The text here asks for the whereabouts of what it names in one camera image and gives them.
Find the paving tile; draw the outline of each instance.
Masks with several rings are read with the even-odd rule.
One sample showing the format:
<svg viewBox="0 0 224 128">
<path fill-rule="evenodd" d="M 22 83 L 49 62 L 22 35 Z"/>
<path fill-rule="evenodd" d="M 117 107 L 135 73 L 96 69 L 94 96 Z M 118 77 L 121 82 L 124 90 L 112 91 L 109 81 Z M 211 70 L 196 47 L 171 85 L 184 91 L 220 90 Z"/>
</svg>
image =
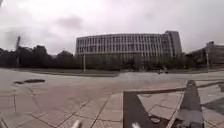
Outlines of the paving tile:
<svg viewBox="0 0 224 128">
<path fill-rule="evenodd" d="M 153 108 L 156 105 L 156 104 L 153 104 L 152 102 L 150 102 L 151 100 L 149 100 L 148 97 L 144 97 L 142 95 L 139 95 L 138 97 L 146 111 L 150 110 L 151 108 Z"/>
<path fill-rule="evenodd" d="M 35 95 L 34 98 L 41 110 L 62 106 L 67 99 L 61 92 L 44 93 Z"/>
<path fill-rule="evenodd" d="M 106 109 L 123 110 L 123 102 L 108 101 L 105 105 Z"/>
<path fill-rule="evenodd" d="M 13 114 L 15 114 L 14 107 L 0 109 L 0 118 L 9 116 L 9 115 L 13 115 Z"/>
<path fill-rule="evenodd" d="M 217 125 L 224 121 L 224 115 L 222 114 L 219 114 L 215 111 L 206 108 L 203 108 L 202 111 L 204 119 L 213 125 Z"/>
<path fill-rule="evenodd" d="M 164 108 L 161 106 L 155 106 L 148 112 L 148 114 L 149 116 L 155 115 L 155 116 L 162 117 L 169 120 L 173 116 L 174 112 L 175 112 L 174 109 Z"/>
<path fill-rule="evenodd" d="M 94 120 L 92 119 L 72 116 L 71 118 L 66 120 L 62 125 L 60 125 L 58 128 L 71 128 L 76 120 L 80 120 L 82 122 L 83 128 L 90 128 L 94 122 Z"/>
<path fill-rule="evenodd" d="M 105 105 L 106 109 L 123 110 L 123 94 L 111 95 Z"/>
<path fill-rule="evenodd" d="M 34 118 L 29 115 L 21 115 L 21 114 L 13 114 L 10 116 L 6 116 L 3 118 L 4 122 L 9 128 L 16 128 L 18 126 L 21 126 Z"/>
<path fill-rule="evenodd" d="M 147 102 L 149 104 L 161 104 L 162 101 L 166 98 L 167 94 L 155 94 L 148 98 Z"/>
<path fill-rule="evenodd" d="M 219 124 L 219 125 L 217 125 L 216 128 L 224 128 L 224 122 Z"/>
<path fill-rule="evenodd" d="M 86 106 L 102 108 L 106 101 L 107 101 L 107 98 L 100 98 L 100 99 L 96 99 L 96 100 L 91 100 L 90 102 L 88 102 L 86 104 Z"/>
<path fill-rule="evenodd" d="M 58 107 L 58 109 L 73 114 L 74 112 L 77 112 L 81 106 L 82 105 L 78 104 L 75 99 L 68 98 L 62 106 Z"/>
<path fill-rule="evenodd" d="M 215 100 L 218 100 L 220 98 L 223 98 L 224 95 L 218 95 L 217 94 L 204 94 L 204 95 L 200 95 L 200 99 L 201 99 L 201 104 L 206 104 Z"/>
<path fill-rule="evenodd" d="M 117 102 L 122 102 L 123 101 L 123 93 L 117 93 L 113 94 L 109 97 L 110 101 L 117 101 Z"/>
<path fill-rule="evenodd" d="M 0 109 L 14 107 L 14 96 L 0 97 Z"/>
<path fill-rule="evenodd" d="M 39 119 L 46 122 L 47 124 L 57 127 L 59 124 L 64 122 L 71 116 L 68 113 L 62 112 L 60 110 L 54 109 L 47 112 L 47 114 L 41 116 Z"/>
<path fill-rule="evenodd" d="M 0 91 L 0 97 L 4 96 L 13 96 L 14 95 L 14 90 L 7 90 L 7 91 Z"/>
<path fill-rule="evenodd" d="M 103 109 L 98 119 L 107 120 L 107 121 L 122 121 L 123 111 Z"/>
<path fill-rule="evenodd" d="M 15 90 L 15 95 L 32 95 L 29 88 L 19 88 Z"/>
<path fill-rule="evenodd" d="M 51 127 L 51 126 L 47 125 L 46 123 L 41 122 L 37 119 L 34 119 L 18 128 L 53 128 L 53 127 Z"/>
<path fill-rule="evenodd" d="M 36 117 L 36 118 L 39 118 L 39 117 L 41 117 L 41 116 L 43 116 L 43 115 L 45 115 L 45 114 L 47 114 L 46 111 L 39 111 L 39 112 L 32 113 L 32 115 L 33 115 L 34 117 Z"/>
<path fill-rule="evenodd" d="M 121 122 L 109 122 L 109 121 L 100 121 L 97 120 L 93 128 L 122 128 L 123 125 Z"/>
<path fill-rule="evenodd" d="M 94 118 L 96 119 L 96 117 L 99 115 L 101 108 L 98 107 L 88 107 L 85 106 L 82 109 L 80 109 L 76 115 L 78 116 L 82 116 L 82 117 L 87 117 L 87 118 Z"/>
<path fill-rule="evenodd" d="M 179 104 L 180 104 L 180 99 L 172 99 L 168 97 L 166 100 L 162 102 L 161 106 L 176 109 Z"/>
<path fill-rule="evenodd" d="M 204 121 L 204 127 L 205 128 L 213 128 L 214 126 L 212 124 Z"/>
<path fill-rule="evenodd" d="M 32 95 L 16 95 L 16 112 L 18 113 L 33 113 L 39 111 Z"/>
</svg>

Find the cloud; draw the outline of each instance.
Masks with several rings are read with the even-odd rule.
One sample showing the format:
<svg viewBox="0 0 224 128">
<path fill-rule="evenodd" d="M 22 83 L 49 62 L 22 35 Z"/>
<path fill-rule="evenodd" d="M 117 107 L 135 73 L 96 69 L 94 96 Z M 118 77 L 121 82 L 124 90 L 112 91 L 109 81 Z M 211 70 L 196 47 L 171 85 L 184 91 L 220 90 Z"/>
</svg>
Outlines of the cloud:
<svg viewBox="0 0 224 128">
<path fill-rule="evenodd" d="M 15 32 L 26 46 L 50 53 L 75 52 L 79 36 L 107 33 L 180 32 L 185 52 L 224 42 L 223 0 L 5 0 L 0 47 L 12 49 Z"/>
<path fill-rule="evenodd" d="M 58 24 L 66 29 L 81 29 L 82 19 L 77 16 L 69 16 L 66 18 L 58 19 Z"/>
</svg>

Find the treeline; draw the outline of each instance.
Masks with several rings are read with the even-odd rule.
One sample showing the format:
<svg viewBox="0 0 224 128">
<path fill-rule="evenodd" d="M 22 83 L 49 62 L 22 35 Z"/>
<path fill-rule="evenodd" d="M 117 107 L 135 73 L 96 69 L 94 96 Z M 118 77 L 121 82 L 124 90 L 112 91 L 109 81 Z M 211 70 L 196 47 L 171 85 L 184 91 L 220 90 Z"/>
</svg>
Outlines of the treeline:
<svg viewBox="0 0 224 128">
<path fill-rule="evenodd" d="M 53 56 L 47 53 L 44 46 L 33 49 L 18 47 L 16 51 L 0 49 L 0 66 L 9 68 L 80 68 L 75 57 L 68 51 L 62 51 Z"/>
<path fill-rule="evenodd" d="M 85 65 L 87 69 L 96 70 L 128 69 L 139 71 L 157 70 L 164 67 L 168 69 L 186 68 L 183 58 L 164 58 L 160 60 L 157 62 L 144 61 L 141 60 L 139 55 L 128 60 L 114 55 L 86 55 Z M 49 55 L 44 46 L 38 45 L 34 48 L 19 46 L 16 51 L 0 49 L 0 66 L 7 68 L 83 69 L 84 56 L 74 56 L 68 51 L 62 51 L 57 55 Z"/>
</svg>

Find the building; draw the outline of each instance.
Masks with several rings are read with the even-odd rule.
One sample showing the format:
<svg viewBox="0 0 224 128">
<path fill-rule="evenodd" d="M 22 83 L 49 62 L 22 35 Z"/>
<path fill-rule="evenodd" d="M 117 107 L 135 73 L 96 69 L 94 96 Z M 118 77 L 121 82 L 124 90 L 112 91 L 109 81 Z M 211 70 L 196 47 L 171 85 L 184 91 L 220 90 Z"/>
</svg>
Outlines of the building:
<svg viewBox="0 0 224 128">
<path fill-rule="evenodd" d="M 186 58 L 191 67 L 224 67 L 224 45 L 211 41 L 204 48 L 188 53 Z"/>
<path fill-rule="evenodd" d="M 182 53 L 179 33 L 166 31 L 164 34 L 109 34 L 77 38 L 77 57 L 87 57 L 107 64 L 133 61 L 135 64 L 164 63 L 167 58 Z"/>
</svg>

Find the pole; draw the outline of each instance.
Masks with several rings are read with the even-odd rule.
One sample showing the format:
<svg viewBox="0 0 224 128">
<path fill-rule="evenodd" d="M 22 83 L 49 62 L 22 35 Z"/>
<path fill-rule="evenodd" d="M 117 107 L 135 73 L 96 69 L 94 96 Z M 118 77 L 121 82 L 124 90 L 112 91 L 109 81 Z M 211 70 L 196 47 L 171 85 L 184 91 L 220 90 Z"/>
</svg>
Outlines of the pole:
<svg viewBox="0 0 224 128">
<path fill-rule="evenodd" d="M 206 60 L 207 60 L 207 71 L 209 71 L 209 55 L 208 55 L 208 48 L 206 49 Z"/>
<path fill-rule="evenodd" d="M 86 71 L 86 54 L 83 55 L 83 71 Z"/>
</svg>

